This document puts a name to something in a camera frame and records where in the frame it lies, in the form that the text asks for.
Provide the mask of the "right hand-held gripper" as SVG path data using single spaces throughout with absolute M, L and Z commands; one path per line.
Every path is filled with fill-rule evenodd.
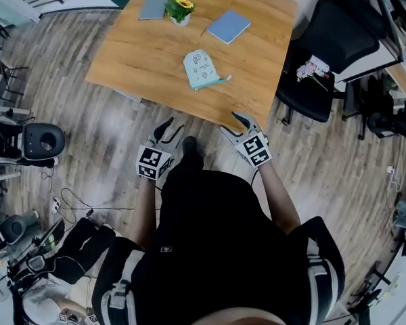
M 232 131 L 224 125 L 219 128 L 225 137 L 235 146 L 235 149 L 252 166 L 259 167 L 272 159 L 269 151 L 268 140 L 265 134 L 260 131 L 260 126 L 255 119 L 239 112 L 232 112 L 232 115 L 245 126 L 248 134 L 254 134 L 246 139 L 246 134 Z

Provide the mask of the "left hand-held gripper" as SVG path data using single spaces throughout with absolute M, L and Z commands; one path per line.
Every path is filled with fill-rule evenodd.
M 154 136 L 150 135 L 144 144 L 139 146 L 135 163 L 138 176 L 156 181 L 172 165 L 174 161 L 173 152 L 179 145 L 185 125 L 178 127 L 168 141 L 160 140 L 157 142 L 156 139 L 163 137 L 173 121 L 174 118 L 170 117 L 167 121 L 156 127 Z

